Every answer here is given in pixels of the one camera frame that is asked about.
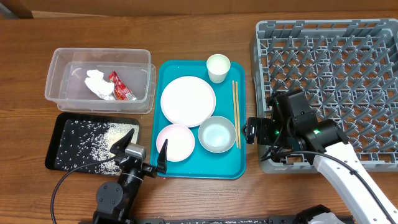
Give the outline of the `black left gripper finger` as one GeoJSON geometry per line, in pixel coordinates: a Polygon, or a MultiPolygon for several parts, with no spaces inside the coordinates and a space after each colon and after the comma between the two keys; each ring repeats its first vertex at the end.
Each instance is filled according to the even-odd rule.
{"type": "Polygon", "coordinates": [[[134,135],[134,129],[131,129],[124,137],[116,141],[110,148],[110,152],[117,155],[120,152],[125,152],[125,149],[131,143],[132,137],[134,135]]]}
{"type": "Polygon", "coordinates": [[[165,174],[167,172],[167,146],[168,139],[164,141],[157,159],[157,171],[162,174],[165,174]]]}

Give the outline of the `pink small bowl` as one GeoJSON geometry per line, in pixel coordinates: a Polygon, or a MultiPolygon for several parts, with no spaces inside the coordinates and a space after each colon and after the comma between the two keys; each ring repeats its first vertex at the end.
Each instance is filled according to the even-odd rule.
{"type": "Polygon", "coordinates": [[[157,136],[156,148],[160,152],[165,140],[167,145],[167,160],[180,162],[187,159],[195,148],[195,137],[192,131],[181,124],[166,126],[157,136]]]}

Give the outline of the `wooden chopstick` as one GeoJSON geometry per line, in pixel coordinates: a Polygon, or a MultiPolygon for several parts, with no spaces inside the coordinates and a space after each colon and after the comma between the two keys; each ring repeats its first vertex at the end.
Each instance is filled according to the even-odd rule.
{"type": "Polygon", "coordinates": [[[236,90],[234,80],[232,80],[232,91],[233,91],[233,111],[234,111],[234,128],[235,128],[235,136],[236,136],[236,147],[239,149],[238,146],[238,129],[237,129],[237,112],[236,112],[236,90]]]}
{"type": "Polygon", "coordinates": [[[238,130],[238,148],[241,149],[240,112],[239,112],[239,90],[238,90],[238,82],[237,82],[237,81],[235,81],[235,94],[236,94],[236,115],[237,115],[237,130],[238,130]]]}

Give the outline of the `red snack wrapper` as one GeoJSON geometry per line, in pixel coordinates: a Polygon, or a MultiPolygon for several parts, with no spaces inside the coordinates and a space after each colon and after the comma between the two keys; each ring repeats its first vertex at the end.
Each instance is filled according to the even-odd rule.
{"type": "Polygon", "coordinates": [[[114,84],[113,94],[117,100],[137,100],[132,91],[122,82],[115,71],[112,71],[108,78],[110,82],[114,84]]]}

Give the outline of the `white tissue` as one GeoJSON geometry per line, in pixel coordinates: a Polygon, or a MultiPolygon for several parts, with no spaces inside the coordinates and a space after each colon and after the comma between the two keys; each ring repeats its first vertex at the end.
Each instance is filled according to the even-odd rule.
{"type": "Polygon", "coordinates": [[[99,70],[86,72],[85,85],[102,100],[115,100],[113,96],[114,84],[104,79],[104,73],[99,70]]]}

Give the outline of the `grey round bowl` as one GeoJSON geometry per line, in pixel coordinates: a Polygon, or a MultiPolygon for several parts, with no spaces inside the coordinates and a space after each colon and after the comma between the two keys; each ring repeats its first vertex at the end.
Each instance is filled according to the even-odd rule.
{"type": "Polygon", "coordinates": [[[198,128],[198,140],[209,152],[223,153],[230,150],[236,142],[234,124],[222,116],[206,119],[198,128]]]}

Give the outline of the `pink round plate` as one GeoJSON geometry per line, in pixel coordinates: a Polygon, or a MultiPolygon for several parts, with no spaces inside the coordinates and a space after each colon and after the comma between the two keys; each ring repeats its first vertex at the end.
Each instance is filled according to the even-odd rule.
{"type": "Polygon", "coordinates": [[[216,95],[201,78],[184,76],[171,81],[160,97],[163,115],[173,124],[199,126],[216,108],[216,95]]]}

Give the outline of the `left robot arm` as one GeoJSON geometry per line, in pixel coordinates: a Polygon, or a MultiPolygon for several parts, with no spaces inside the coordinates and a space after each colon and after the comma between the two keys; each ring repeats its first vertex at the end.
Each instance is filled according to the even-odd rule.
{"type": "Polygon", "coordinates": [[[167,171],[169,141],[164,141],[154,166],[144,162],[146,150],[132,142],[133,135],[132,129],[110,148],[115,155],[113,161],[121,173],[116,182],[106,182],[97,190],[93,223],[134,223],[130,211],[144,177],[155,178],[159,172],[164,174],[167,171]]]}

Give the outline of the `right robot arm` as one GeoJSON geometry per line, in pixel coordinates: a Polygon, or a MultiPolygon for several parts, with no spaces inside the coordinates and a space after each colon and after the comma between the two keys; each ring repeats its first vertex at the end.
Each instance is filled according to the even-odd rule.
{"type": "Polygon", "coordinates": [[[319,121],[305,93],[294,90],[268,99],[271,118],[247,119],[247,144],[267,146],[260,161],[302,154],[338,192],[358,223],[397,223],[397,208],[360,163],[348,136],[331,119],[319,121]]]}

